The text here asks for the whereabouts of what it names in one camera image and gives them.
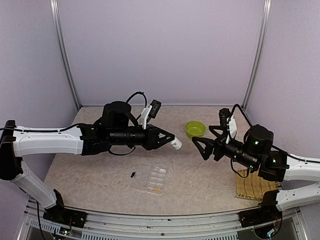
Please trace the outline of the small white pill bottle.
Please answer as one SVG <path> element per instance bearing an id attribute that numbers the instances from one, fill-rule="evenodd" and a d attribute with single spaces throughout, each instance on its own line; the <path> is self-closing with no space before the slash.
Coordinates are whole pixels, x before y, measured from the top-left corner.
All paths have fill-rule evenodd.
<path id="1" fill-rule="evenodd" d="M 175 137 L 169 143 L 175 150 L 179 150 L 182 147 L 182 142 L 177 137 Z"/>

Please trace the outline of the clear plastic pill organizer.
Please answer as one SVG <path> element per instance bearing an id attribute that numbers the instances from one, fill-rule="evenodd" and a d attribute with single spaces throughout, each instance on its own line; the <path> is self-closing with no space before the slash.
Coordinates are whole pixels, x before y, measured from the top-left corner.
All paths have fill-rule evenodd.
<path id="1" fill-rule="evenodd" d="M 165 174 L 160 172 L 161 168 L 166 169 Z M 136 176 L 134 178 L 130 177 L 129 185 L 131 188 L 156 195 L 161 195 L 164 192 L 168 174 L 166 167 L 140 163 L 134 166 L 133 172 L 136 172 Z"/>

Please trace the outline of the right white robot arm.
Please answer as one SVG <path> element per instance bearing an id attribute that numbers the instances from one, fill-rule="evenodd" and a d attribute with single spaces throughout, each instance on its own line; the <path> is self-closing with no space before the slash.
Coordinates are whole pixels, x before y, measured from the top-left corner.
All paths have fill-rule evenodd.
<path id="1" fill-rule="evenodd" d="M 210 126 L 215 139 L 193 137 L 192 142 L 206 161 L 214 156 L 215 161 L 227 157 L 238 163 L 247 173 L 270 182 L 310 181 L 312 184 L 290 190 L 272 190 L 263 195 L 256 210 L 256 218 L 266 222 L 276 211 L 310 205 L 320 201 L 320 160 L 318 158 L 291 155 L 273 146 L 274 134 L 256 124 L 246 132 L 244 141 L 230 138 L 226 127 Z"/>

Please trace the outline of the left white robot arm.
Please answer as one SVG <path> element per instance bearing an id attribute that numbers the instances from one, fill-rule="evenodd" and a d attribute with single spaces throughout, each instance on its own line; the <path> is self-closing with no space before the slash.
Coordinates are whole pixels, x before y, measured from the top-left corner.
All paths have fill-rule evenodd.
<path id="1" fill-rule="evenodd" d="M 70 211 L 64 206 L 61 194 L 45 185 L 23 162 L 23 157 L 39 154 L 93 156 L 110 153 L 112 146 L 127 146 L 132 150 L 141 146 L 151 151 L 170 144 L 178 150 L 182 143 L 174 134 L 148 123 L 156 117 L 160 107 L 161 103 L 153 100 L 136 119 L 129 103 L 113 101 L 103 107 L 102 116 L 95 123 L 76 123 L 57 129 L 17 126 L 14 120 L 9 120 L 1 130 L 0 178 L 16 184 L 57 221 L 66 222 Z"/>

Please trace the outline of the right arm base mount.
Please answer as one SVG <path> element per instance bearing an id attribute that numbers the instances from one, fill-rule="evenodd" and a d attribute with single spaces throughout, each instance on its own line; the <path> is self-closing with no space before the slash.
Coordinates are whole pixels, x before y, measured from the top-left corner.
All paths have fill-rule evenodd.
<path id="1" fill-rule="evenodd" d="M 258 208 L 240 211 L 238 215 L 241 227 L 246 228 L 282 219 L 283 213 L 276 207 L 277 203 L 277 201 L 262 203 Z"/>

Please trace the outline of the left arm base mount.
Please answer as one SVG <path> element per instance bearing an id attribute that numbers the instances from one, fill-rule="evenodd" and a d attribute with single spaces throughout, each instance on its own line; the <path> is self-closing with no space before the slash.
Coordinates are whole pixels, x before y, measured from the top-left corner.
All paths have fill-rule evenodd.
<path id="1" fill-rule="evenodd" d="M 44 209 L 43 218 L 55 223 L 68 225 L 76 228 L 84 228 L 87 219 L 87 213 L 80 210 L 66 208 L 63 202 L 62 195 L 56 190 L 53 190 L 56 197 L 55 205 Z"/>

